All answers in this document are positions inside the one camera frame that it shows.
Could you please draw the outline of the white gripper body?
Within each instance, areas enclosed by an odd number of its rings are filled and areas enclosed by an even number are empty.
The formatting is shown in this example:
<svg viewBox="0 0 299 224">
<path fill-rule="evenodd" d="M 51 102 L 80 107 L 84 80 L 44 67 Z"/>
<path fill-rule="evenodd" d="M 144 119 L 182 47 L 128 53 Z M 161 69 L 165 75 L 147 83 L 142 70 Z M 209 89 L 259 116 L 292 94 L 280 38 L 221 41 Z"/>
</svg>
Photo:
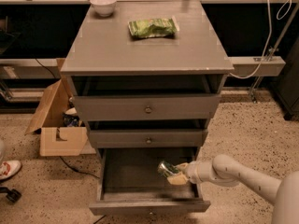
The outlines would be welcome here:
<svg viewBox="0 0 299 224">
<path fill-rule="evenodd" d="M 202 182 L 199 175 L 199 167 L 200 164 L 197 161 L 192 161 L 188 163 L 186 168 L 184 169 L 184 174 L 186 175 L 188 180 L 193 184 L 199 184 Z"/>
</svg>

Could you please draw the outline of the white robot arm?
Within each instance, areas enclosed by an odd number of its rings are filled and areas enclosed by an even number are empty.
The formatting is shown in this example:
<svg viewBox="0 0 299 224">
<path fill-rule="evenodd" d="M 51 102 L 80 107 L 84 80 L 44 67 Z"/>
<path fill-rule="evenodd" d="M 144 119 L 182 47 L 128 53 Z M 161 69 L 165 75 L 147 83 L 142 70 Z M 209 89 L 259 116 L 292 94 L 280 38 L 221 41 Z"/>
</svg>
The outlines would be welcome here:
<svg viewBox="0 0 299 224">
<path fill-rule="evenodd" d="M 172 185 L 210 182 L 219 186 L 242 183 L 274 206 L 271 224 L 299 224 L 299 171 L 283 180 L 253 170 L 230 156 L 220 154 L 211 161 L 167 165 Z"/>
</svg>

